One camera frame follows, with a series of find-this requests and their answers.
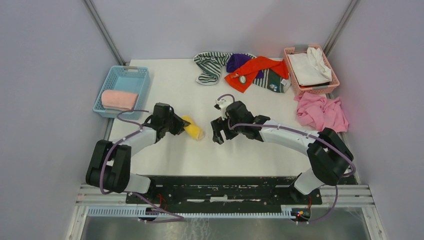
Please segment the yellow towel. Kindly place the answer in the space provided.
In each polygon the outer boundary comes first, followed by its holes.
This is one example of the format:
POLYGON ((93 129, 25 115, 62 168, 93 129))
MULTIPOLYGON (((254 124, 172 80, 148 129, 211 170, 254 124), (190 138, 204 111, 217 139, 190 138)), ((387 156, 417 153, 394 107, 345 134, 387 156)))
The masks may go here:
POLYGON ((184 115, 181 117, 185 122, 184 131, 192 137, 196 141, 200 141, 204 138, 205 133, 198 125, 196 125, 195 121, 188 115, 184 115))

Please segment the orange towel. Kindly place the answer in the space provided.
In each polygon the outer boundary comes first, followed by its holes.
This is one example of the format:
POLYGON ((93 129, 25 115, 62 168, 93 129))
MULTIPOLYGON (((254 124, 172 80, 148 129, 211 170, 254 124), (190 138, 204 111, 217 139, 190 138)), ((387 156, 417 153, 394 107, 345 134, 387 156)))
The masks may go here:
POLYGON ((229 73, 224 79, 232 88, 244 93, 253 84, 254 79, 263 77, 263 70, 267 69, 271 69, 283 78, 290 76, 283 60, 277 61, 259 56, 249 60, 234 72, 229 73))

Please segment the light pink towel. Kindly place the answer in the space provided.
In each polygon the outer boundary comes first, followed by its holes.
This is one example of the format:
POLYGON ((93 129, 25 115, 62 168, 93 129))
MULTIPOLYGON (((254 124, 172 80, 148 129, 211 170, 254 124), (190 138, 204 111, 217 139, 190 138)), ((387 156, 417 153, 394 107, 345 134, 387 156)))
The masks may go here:
POLYGON ((101 104, 105 109, 129 111, 136 105, 138 94, 121 90, 105 90, 101 96, 101 104))

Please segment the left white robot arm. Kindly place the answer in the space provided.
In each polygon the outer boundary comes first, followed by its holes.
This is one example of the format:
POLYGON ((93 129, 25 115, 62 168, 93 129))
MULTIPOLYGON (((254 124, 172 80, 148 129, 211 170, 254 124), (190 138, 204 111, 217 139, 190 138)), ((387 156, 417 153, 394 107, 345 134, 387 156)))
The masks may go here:
POLYGON ((158 191, 149 177, 131 172, 132 157, 158 143, 166 133, 179 135, 189 125, 169 104, 155 104, 146 120, 137 124, 137 130, 118 140, 103 139, 95 144, 85 182, 102 194, 135 192, 144 203, 154 202, 158 191))

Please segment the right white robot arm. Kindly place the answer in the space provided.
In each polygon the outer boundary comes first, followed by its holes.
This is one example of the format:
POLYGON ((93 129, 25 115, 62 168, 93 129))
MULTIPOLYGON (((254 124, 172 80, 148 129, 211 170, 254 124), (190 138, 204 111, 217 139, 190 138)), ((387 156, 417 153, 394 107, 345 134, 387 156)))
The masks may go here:
POLYGON ((312 191, 324 185, 336 186, 348 176, 348 168, 356 170, 353 154, 331 128, 316 131, 285 126, 268 116, 254 116, 241 101, 217 99, 214 107, 221 114, 211 122, 215 143, 221 145, 243 135, 250 140, 288 147, 308 157, 310 168, 296 177, 288 191, 295 204, 302 204, 312 191))

